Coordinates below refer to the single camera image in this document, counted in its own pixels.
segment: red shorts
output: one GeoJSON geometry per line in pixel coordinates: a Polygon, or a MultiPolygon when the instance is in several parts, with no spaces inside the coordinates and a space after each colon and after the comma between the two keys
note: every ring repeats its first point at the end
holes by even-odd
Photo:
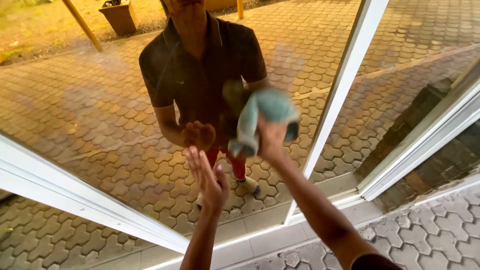
{"type": "Polygon", "coordinates": [[[212,168],[215,166],[216,158],[217,158],[218,153],[220,151],[227,155],[227,159],[232,164],[233,175],[238,180],[245,179],[245,162],[246,162],[246,159],[237,159],[237,158],[232,157],[228,153],[228,150],[225,147],[212,147],[206,152],[207,159],[208,159],[208,162],[210,163],[210,166],[212,166],[212,168]]]}

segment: dark polo shirt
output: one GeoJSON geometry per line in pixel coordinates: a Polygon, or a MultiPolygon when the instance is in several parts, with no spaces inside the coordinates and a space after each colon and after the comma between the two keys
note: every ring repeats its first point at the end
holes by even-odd
{"type": "Polygon", "coordinates": [[[266,78],[265,62],[252,29],[207,13],[207,44],[200,61],[183,47],[168,20],[167,27],[140,54],[139,63],[153,107],[177,104],[179,125],[211,123],[221,135],[220,115],[230,114],[222,97],[227,80],[254,83],[266,78]]]}

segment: wooden planter box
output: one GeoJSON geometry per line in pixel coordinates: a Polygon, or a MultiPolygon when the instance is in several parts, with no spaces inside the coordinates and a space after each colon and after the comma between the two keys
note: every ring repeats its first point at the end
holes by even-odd
{"type": "Polygon", "coordinates": [[[138,21],[133,10],[132,0],[127,0],[127,4],[102,7],[98,11],[103,13],[119,37],[137,32],[138,21]]]}
{"type": "Polygon", "coordinates": [[[208,11],[236,7],[237,0],[206,0],[205,9],[208,11]]]}

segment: yellow pole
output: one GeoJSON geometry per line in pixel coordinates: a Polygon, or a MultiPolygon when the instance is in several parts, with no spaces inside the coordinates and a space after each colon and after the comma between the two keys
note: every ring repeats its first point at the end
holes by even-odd
{"type": "Polygon", "coordinates": [[[237,0],[237,10],[239,12],[239,19],[243,19],[243,0],[237,0]]]}
{"type": "Polygon", "coordinates": [[[70,2],[70,0],[62,0],[62,1],[65,4],[65,6],[67,6],[67,9],[70,11],[72,16],[78,22],[78,24],[80,25],[82,30],[85,32],[87,37],[90,39],[93,46],[95,46],[96,50],[103,51],[102,45],[100,44],[100,42],[98,42],[98,39],[93,35],[90,28],[88,28],[88,25],[85,23],[84,19],[80,16],[80,14],[78,13],[77,9],[74,7],[72,2],[70,2]]]}

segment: hand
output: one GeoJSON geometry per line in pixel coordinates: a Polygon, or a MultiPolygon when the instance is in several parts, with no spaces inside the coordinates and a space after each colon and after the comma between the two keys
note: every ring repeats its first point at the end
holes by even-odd
{"type": "Polygon", "coordinates": [[[219,218],[230,194],[230,183],[225,177],[222,166],[217,165],[215,172],[210,168],[205,152],[191,146],[186,151],[187,164],[197,187],[204,195],[202,212],[219,218]]]}
{"type": "Polygon", "coordinates": [[[260,147],[258,155],[267,162],[273,161],[283,154],[283,140],[287,133],[287,124],[267,122],[265,117],[258,114],[258,129],[260,130],[260,147]]]}
{"type": "Polygon", "coordinates": [[[211,124],[202,124],[199,121],[188,123],[182,131],[184,143],[188,147],[196,146],[199,150],[207,151],[215,142],[215,128],[211,124]]]}

